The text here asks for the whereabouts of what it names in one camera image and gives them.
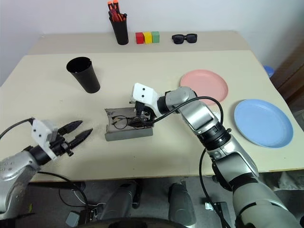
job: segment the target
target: yellow block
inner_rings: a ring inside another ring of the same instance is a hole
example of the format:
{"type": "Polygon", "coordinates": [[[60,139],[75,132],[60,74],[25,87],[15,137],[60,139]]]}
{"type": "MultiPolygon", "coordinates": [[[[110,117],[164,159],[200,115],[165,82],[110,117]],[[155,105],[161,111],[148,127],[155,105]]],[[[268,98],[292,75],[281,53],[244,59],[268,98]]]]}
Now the yellow block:
{"type": "Polygon", "coordinates": [[[144,36],[144,43],[145,44],[152,43],[152,33],[151,32],[143,32],[143,36],[144,36]]]}

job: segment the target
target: black cable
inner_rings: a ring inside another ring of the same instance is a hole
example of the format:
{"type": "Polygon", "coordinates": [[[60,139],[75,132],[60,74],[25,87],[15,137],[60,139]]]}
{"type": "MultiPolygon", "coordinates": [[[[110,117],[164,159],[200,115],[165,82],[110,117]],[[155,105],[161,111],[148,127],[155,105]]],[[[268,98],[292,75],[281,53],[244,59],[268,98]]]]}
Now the black cable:
{"type": "Polygon", "coordinates": [[[67,205],[67,206],[69,206],[69,207],[73,207],[73,208],[85,208],[85,207],[86,207],[85,205],[82,205],[82,206],[75,206],[75,205],[70,205],[70,204],[66,203],[66,202],[63,200],[62,196],[61,196],[60,190],[61,190],[61,189],[58,189],[58,195],[59,195],[60,200],[61,200],[65,205],[67,205]]]}
{"type": "Polygon", "coordinates": [[[86,210],[86,214],[87,214],[87,218],[89,218],[89,213],[90,213],[90,210],[89,210],[89,203],[87,201],[87,197],[85,195],[85,193],[76,185],[74,184],[71,180],[69,180],[68,178],[66,177],[63,177],[59,174],[56,174],[56,173],[51,173],[51,172],[43,172],[43,171],[39,171],[37,173],[40,173],[40,174],[45,174],[45,175],[50,175],[50,176],[54,176],[54,177],[58,177],[60,179],[63,179],[64,181],[70,183],[71,185],[73,185],[73,187],[75,187],[82,195],[82,197],[84,198],[84,201],[85,201],[85,210],[86,210]]]}
{"type": "MultiPolygon", "coordinates": [[[[214,99],[213,97],[210,97],[210,96],[198,96],[198,97],[195,97],[193,99],[190,99],[190,100],[180,104],[179,106],[175,107],[174,109],[167,112],[166,114],[162,115],[161,117],[157,118],[156,120],[152,121],[152,124],[154,124],[154,123],[162,120],[163,118],[167,117],[168,115],[176,112],[178,109],[180,109],[184,105],[189,104],[192,101],[201,100],[201,99],[211,100],[211,101],[213,101],[214,103],[217,104],[217,106],[219,108],[219,111],[220,111],[220,117],[221,117],[220,118],[220,123],[223,124],[223,121],[224,121],[223,108],[222,108],[221,104],[218,102],[218,100],[216,100],[216,99],[214,99]]],[[[202,173],[201,173],[201,166],[202,166],[202,161],[203,161],[203,157],[204,157],[205,153],[206,153],[206,148],[204,149],[203,153],[201,154],[201,157],[200,157],[200,160],[199,160],[199,162],[200,162],[199,163],[199,180],[200,180],[201,187],[203,188],[203,191],[204,191],[204,194],[206,195],[207,201],[213,206],[213,208],[214,208],[215,212],[217,213],[217,215],[219,216],[221,222],[225,224],[226,228],[231,228],[230,225],[227,223],[227,221],[222,216],[222,214],[220,213],[219,209],[217,207],[215,207],[212,199],[210,198],[210,196],[209,196],[209,194],[208,194],[208,192],[205,188],[202,173]]]]}
{"type": "Polygon", "coordinates": [[[0,139],[1,139],[7,132],[9,132],[11,129],[13,129],[14,127],[16,127],[16,126],[18,126],[18,125],[20,125],[20,124],[22,124],[22,123],[30,122],[30,124],[33,124],[33,120],[34,120],[34,118],[29,118],[29,119],[22,120],[22,121],[20,121],[20,122],[18,122],[18,123],[13,124],[12,126],[10,126],[8,129],[6,129],[4,132],[2,132],[2,133],[0,134],[0,139]]]}

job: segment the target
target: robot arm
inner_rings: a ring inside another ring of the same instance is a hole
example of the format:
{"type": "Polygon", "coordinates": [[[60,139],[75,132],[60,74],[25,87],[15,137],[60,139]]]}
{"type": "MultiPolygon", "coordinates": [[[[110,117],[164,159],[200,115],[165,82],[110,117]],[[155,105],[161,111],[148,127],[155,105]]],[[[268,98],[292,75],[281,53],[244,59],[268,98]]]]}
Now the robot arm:
{"type": "Polygon", "coordinates": [[[25,189],[40,166],[67,153],[83,142],[93,129],[77,135],[66,142],[63,135],[74,131],[82,121],[71,122],[58,129],[50,121],[34,119],[32,137],[39,144],[0,161],[0,220],[12,219],[18,215],[25,189]]]}
{"type": "MultiPolygon", "coordinates": [[[[160,117],[195,97],[188,87],[160,96],[152,88],[136,83],[131,102],[150,107],[160,117]]],[[[203,102],[193,101],[177,112],[206,148],[221,186],[233,191],[237,228],[301,227],[280,199],[259,181],[255,163],[203,102]]]]}

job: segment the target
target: blue plate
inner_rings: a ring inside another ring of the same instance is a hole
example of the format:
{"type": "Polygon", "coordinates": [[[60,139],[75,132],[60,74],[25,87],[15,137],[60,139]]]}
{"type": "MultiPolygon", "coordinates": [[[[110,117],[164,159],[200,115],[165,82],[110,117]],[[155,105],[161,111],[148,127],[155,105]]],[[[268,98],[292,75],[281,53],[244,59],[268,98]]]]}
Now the blue plate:
{"type": "Polygon", "coordinates": [[[240,102],[234,110],[234,120],[248,140],[267,148],[286,146],[294,135],[285,113],[266,101],[248,99],[240,102]]]}

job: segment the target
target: pen holder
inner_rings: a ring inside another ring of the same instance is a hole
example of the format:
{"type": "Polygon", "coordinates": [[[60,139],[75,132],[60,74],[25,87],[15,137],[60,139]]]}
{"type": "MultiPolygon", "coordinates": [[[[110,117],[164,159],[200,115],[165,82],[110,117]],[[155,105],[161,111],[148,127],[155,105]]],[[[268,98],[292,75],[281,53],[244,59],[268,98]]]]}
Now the pen holder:
{"type": "Polygon", "coordinates": [[[111,24],[116,36],[117,43],[119,45],[126,45],[129,43],[127,19],[120,22],[111,21],[111,24]]]}

